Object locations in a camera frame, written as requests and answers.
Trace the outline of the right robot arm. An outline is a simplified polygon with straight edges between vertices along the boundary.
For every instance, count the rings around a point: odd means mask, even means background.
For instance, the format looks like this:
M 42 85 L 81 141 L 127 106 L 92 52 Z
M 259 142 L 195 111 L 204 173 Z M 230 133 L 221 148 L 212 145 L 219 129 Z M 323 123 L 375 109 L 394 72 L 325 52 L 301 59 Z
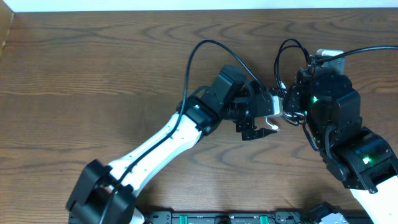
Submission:
M 328 171 L 373 223 L 397 223 L 397 156 L 362 125 L 361 97 L 351 80 L 332 68 L 300 69 L 286 100 L 286 111 L 303 113 Z

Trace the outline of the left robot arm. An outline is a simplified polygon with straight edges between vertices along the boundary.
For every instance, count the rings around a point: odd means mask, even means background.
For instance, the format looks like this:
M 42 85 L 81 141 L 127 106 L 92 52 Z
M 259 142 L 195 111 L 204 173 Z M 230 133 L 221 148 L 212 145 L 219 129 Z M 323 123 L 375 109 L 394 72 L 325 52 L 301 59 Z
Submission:
M 282 100 L 247 80 L 238 67 L 225 65 L 211 86 L 185 98 L 168 123 L 129 154 L 104 166 L 91 161 L 80 174 L 66 209 L 78 223 L 144 223 L 136 199 L 169 162 L 211 134 L 222 122 L 236 125 L 244 141 L 263 138 L 272 129 L 256 128 L 257 117 L 280 115 Z

